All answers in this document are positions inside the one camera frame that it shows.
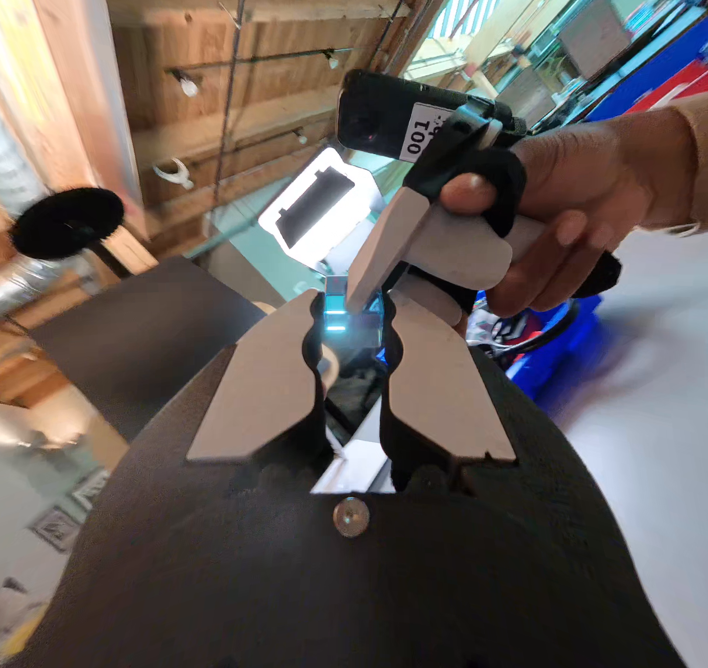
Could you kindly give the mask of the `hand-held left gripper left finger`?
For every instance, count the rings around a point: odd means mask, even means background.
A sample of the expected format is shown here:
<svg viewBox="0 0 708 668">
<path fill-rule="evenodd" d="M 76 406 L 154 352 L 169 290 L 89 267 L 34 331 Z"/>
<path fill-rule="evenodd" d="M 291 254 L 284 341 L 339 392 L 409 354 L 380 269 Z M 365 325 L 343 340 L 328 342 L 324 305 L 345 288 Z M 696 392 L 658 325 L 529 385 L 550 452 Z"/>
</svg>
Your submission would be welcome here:
<svg viewBox="0 0 708 668">
<path fill-rule="evenodd" d="M 309 289 L 236 343 L 185 460 L 271 466 L 318 478 L 328 466 L 322 358 L 324 294 Z"/>
</svg>

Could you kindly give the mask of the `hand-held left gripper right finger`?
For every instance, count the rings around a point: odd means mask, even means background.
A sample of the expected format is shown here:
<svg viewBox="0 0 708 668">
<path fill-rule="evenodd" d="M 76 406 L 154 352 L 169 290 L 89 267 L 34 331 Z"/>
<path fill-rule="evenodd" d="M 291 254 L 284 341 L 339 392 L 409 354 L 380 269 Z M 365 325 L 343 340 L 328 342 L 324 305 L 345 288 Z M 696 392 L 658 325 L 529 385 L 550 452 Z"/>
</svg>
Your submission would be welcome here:
<svg viewBox="0 0 708 668">
<path fill-rule="evenodd" d="M 388 374 L 379 439 L 403 491 L 416 476 L 455 488 L 467 468 L 513 468 L 518 457 L 469 348 L 405 293 L 385 295 Z"/>
</svg>

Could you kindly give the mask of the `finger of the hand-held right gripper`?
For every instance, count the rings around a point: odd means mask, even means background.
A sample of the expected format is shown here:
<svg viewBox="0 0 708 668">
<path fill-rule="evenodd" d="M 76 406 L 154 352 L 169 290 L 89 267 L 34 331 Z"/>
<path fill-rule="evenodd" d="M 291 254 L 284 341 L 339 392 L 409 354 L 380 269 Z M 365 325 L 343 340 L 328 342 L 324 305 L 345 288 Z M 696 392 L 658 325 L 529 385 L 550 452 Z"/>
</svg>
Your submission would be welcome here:
<svg viewBox="0 0 708 668">
<path fill-rule="evenodd" d="M 348 270 L 346 309 L 358 314 L 405 255 L 430 211 L 430 201 L 401 187 L 378 217 Z"/>
</svg>

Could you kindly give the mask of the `clear acrylic cube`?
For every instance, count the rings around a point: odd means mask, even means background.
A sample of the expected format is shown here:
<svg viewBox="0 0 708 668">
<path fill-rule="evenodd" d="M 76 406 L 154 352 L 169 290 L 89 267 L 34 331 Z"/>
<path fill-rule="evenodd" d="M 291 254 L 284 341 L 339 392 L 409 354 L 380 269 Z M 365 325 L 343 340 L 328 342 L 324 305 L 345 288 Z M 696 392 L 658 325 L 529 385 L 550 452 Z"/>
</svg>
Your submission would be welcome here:
<svg viewBox="0 0 708 668">
<path fill-rule="evenodd" d="M 380 349 L 385 306 L 381 291 L 358 312 L 346 308 L 348 277 L 325 278 L 323 341 L 338 350 Z"/>
</svg>

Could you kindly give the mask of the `blue plastic bin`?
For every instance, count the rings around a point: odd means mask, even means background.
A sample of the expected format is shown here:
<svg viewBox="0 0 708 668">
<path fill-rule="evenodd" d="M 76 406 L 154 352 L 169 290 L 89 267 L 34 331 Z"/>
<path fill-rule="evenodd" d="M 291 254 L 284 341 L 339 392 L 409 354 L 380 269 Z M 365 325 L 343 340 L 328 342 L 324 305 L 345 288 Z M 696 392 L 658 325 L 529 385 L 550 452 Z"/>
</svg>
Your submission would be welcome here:
<svg viewBox="0 0 708 668">
<path fill-rule="evenodd" d="M 476 296 L 466 343 L 497 365 L 544 411 L 574 369 L 592 363 L 603 343 L 597 309 L 602 295 L 567 301 L 547 311 L 524 309 L 510 318 L 491 312 L 485 292 Z"/>
</svg>

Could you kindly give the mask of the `person's right forearm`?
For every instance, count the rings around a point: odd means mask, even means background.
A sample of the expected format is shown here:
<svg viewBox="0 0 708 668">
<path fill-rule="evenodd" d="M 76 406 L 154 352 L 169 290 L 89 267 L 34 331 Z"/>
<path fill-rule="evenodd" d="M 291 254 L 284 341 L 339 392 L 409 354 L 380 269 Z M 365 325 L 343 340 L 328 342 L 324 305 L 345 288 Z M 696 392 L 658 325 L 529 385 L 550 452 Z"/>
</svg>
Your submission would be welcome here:
<svg viewBox="0 0 708 668">
<path fill-rule="evenodd" d="M 690 219 L 669 232 L 687 238 L 707 231 L 707 93 L 672 100 L 668 106 L 677 111 L 690 127 L 697 154 Z"/>
</svg>

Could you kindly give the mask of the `person's right hand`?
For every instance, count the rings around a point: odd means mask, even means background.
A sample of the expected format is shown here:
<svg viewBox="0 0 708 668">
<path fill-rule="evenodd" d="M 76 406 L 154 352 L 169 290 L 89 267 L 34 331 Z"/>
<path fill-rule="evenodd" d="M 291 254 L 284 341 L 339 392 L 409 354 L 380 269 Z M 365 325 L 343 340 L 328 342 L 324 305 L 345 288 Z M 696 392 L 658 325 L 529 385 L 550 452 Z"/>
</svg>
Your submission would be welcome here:
<svg viewBox="0 0 708 668">
<path fill-rule="evenodd" d="M 519 210 L 544 231 L 486 292 L 491 311 L 507 318 L 554 308 L 632 230 L 697 225 L 695 138 L 686 115 L 669 106 L 518 142 L 527 173 Z"/>
</svg>

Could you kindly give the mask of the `white softbox light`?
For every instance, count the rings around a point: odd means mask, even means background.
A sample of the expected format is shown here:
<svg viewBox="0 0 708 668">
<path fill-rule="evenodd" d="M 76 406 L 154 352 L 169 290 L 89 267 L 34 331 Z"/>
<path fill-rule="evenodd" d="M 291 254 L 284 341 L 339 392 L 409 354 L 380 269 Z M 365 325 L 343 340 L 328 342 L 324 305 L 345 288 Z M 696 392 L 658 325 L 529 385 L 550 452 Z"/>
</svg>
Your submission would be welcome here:
<svg viewBox="0 0 708 668">
<path fill-rule="evenodd" d="M 368 218 L 380 195 L 369 171 L 324 148 L 261 212 L 258 225 L 288 257 L 325 275 L 330 251 Z"/>
</svg>

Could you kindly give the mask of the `black panel on white stand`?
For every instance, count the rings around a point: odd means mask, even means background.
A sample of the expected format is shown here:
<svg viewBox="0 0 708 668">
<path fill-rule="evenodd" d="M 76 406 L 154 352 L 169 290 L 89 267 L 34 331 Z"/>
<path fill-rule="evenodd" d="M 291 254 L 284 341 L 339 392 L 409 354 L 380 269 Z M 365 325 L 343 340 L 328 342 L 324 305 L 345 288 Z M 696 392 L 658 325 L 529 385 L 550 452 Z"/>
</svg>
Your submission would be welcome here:
<svg viewBox="0 0 708 668">
<path fill-rule="evenodd" d="M 31 337 L 102 416 L 133 439 L 265 316 L 175 256 L 35 327 Z"/>
</svg>

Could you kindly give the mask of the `white ceiling hook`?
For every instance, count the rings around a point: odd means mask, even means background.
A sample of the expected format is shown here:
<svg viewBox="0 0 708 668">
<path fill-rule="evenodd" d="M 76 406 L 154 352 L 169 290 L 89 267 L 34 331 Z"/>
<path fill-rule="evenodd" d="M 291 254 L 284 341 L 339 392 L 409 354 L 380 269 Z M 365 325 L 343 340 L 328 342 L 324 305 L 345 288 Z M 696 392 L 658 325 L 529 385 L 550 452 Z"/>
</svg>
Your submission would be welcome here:
<svg viewBox="0 0 708 668">
<path fill-rule="evenodd" d="M 172 158 L 164 164 L 152 166 L 155 176 L 164 182 L 182 187 L 185 191 L 194 188 L 187 166 L 178 158 Z"/>
</svg>

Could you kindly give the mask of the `grey standing panel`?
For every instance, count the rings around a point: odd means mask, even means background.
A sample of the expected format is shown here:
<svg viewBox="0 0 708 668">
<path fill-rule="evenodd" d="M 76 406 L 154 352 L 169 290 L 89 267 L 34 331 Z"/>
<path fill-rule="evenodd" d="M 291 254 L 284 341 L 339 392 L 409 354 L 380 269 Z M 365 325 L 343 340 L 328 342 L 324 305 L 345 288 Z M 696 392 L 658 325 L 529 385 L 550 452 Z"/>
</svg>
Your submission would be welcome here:
<svg viewBox="0 0 708 668">
<path fill-rule="evenodd" d="M 558 39 L 586 81 L 598 76 L 632 44 L 611 0 L 592 0 L 559 32 Z"/>
</svg>

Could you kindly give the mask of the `blue storage bin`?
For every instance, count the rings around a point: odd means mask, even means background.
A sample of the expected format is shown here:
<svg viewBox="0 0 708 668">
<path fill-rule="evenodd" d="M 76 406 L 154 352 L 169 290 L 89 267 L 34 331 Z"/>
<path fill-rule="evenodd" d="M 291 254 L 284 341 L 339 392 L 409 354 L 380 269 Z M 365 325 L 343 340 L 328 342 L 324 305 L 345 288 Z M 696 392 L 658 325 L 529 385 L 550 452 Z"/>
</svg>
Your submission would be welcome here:
<svg viewBox="0 0 708 668">
<path fill-rule="evenodd" d="M 628 77 L 624 77 L 617 87 L 610 90 L 607 97 L 579 121 L 593 123 L 626 113 L 641 98 L 697 60 L 706 44 L 707 16 L 704 15 L 639 68 L 631 71 Z"/>
</svg>

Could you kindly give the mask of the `red storage bin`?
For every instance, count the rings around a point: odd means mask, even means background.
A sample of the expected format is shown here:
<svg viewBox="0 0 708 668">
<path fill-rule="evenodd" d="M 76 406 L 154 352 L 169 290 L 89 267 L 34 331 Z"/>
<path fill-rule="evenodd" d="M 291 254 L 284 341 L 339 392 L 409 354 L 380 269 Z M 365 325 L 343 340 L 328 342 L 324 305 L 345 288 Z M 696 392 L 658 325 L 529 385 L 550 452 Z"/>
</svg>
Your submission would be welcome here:
<svg viewBox="0 0 708 668">
<path fill-rule="evenodd" d="M 707 93 L 707 62 L 694 60 L 659 87 L 648 91 L 627 111 L 635 114 L 667 106 L 671 101 Z"/>
</svg>

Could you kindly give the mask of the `silver air duct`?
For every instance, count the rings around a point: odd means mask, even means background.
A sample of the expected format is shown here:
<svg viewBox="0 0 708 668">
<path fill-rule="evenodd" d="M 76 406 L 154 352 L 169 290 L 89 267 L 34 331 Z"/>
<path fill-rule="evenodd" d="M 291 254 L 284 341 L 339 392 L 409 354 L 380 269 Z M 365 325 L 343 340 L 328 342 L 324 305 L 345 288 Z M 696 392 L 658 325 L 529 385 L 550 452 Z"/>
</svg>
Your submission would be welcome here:
<svg viewBox="0 0 708 668">
<path fill-rule="evenodd" d="M 1 121 L 1 206 L 18 224 L 19 217 L 32 205 L 49 196 L 21 146 L 4 121 Z M 79 275 L 84 291 L 98 291 L 98 272 L 85 254 L 59 258 L 38 258 L 18 252 L 9 263 L 1 266 L 1 316 L 37 301 L 69 271 Z"/>
</svg>

